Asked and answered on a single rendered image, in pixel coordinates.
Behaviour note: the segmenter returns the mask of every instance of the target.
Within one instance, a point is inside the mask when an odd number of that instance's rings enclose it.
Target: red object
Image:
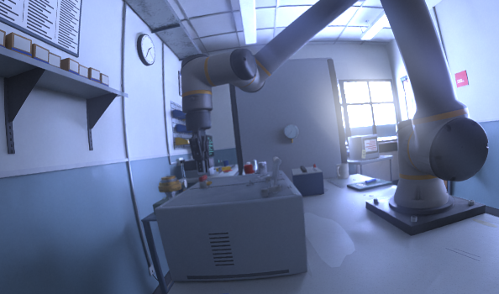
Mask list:
[[[461,71],[459,73],[455,73],[454,79],[456,80],[456,87],[469,85],[469,80],[467,80],[467,71]]]
[[[255,173],[255,171],[253,171],[252,165],[245,165],[244,172],[246,173],[246,175]]]

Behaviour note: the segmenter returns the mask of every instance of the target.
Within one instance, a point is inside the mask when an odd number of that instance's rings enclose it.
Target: ceiling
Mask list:
[[[285,27],[318,0],[255,0],[257,45],[277,36]],[[167,0],[181,26],[202,53],[247,46],[244,40],[239,0]],[[362,0],[337,17],[311,39],[312,44],[363,42],[362,33],[378,18],[383,9],[380,0]],[[394,39],[385,27],[371,41]]]

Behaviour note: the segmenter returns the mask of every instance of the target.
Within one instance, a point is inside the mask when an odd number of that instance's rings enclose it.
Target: shelf bracket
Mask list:
[[[4,120],[9,154],[15,154],[13,121],[44,72],[42,68],[35,68],[4,79]]]
[[[110,93],[87,99],[88,145],[90,151],[93,150],[92,129],[116,96],[117,94]]]

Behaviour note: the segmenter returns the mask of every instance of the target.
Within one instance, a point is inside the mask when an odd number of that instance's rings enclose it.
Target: fluorescent light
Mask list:
[[[362,34],[361,39],[364,41],[373,39],[373,37],[378,34],[382,29],[389,26],[389,21],[387,20],[386,13],[382,12],[382,15],[378,17],[372,25]]]
[[[239,4],[246,44],[255,44],[257,43],[257,13],[255,11],[255,0],[239,0]]]

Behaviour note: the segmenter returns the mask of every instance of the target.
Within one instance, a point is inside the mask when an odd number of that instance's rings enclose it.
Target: clock face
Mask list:
[[[137,53],[146,66],[151,66],[155,62],[154,42],[147,34],[142,34],[137,39]]]
[[[295,139],[298,137],[298,127],[294,124],[290,124],[284,128],[284,135],[289,139]]]

